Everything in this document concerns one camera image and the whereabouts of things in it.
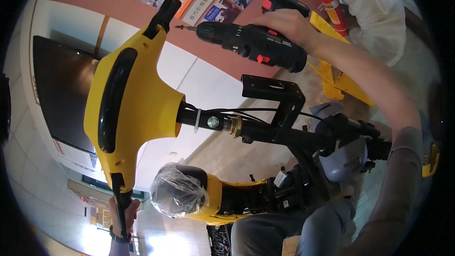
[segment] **wristwatch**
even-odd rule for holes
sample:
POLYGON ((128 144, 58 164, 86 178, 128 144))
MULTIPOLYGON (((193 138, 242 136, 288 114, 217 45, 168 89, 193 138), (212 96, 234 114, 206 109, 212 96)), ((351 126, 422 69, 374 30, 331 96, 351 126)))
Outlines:
POLYGON ((109 227, 109 234, 111 235, 112 239, 117 242, 117 243, 120 243, 120 244, 125 244, 125 243, 129 243, 131 241, 131 233, 128 234, 128 237, 127 238, 122 238, 122 237, 118 237, 114 234, 114 232, 112 231, 112 225, 111 227, 109 227))

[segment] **gray pants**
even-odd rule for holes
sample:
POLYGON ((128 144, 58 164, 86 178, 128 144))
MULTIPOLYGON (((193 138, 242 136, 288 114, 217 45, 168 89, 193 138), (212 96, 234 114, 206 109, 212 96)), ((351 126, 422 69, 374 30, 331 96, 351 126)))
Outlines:
POLYGON ((350 200, 329 203, 313 214, 261 214, 232 227, 233 256, 281 256, 283 240, 300 235, 297 256, 335 255, 355 208, 350 200))

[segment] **red-brown wall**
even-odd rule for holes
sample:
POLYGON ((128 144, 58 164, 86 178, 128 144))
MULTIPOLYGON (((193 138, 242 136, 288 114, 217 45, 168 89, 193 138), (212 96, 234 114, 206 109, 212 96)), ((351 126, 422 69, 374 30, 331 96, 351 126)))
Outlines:
MULTIPOLYGON (((61 3, 71 4, 77 7, 92 10, 104 14, 110 18, 125 22, 137 28, 142 28, 148 24, 157 12, 157 9, 140 2, 139 0, 52 0, 61 3)), ((236 18, 234 23, 247 25, 253 18, 260 16, 263 0, 253 0, 245 10, 236 18)), ((318 0, 299 0, 316 11, 324 18, 327 14, 318 10, 320 2, 318 0)), ((174 18, 171 26, 185 25, 181 19, 174 18)), ((220 46, 211 45, 199 40, 195 32, 186 30, 171 29, 168 33, 167 41, 196 55, 207 61, 213 66, 226 72, 230 76, 239 79, 242 74, 272 77, 277 71, 277 67, 268 67, 239 55, 222 49, 220 46)))

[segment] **white zip tie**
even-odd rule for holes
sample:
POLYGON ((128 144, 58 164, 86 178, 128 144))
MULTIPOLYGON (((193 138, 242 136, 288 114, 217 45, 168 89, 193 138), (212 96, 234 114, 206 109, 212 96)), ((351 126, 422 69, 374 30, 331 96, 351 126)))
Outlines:
POLYGON ((196 116, 196 124, 194 125, 194 133, 197 133, 197 129, 199 128, 199 118, 201 117, 201 109, 197 109, 197 116, 196 116))

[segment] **drill bit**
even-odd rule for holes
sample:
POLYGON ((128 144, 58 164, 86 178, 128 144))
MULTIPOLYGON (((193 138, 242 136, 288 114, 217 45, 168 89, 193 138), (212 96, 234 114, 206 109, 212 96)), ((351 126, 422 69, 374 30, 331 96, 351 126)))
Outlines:
POLYGON ((177 28, 177 29, 188 29, 190 31, 196 31, 197 30, 197 27, 184 26, 184 25, 174 26, 174 27, 177 28))

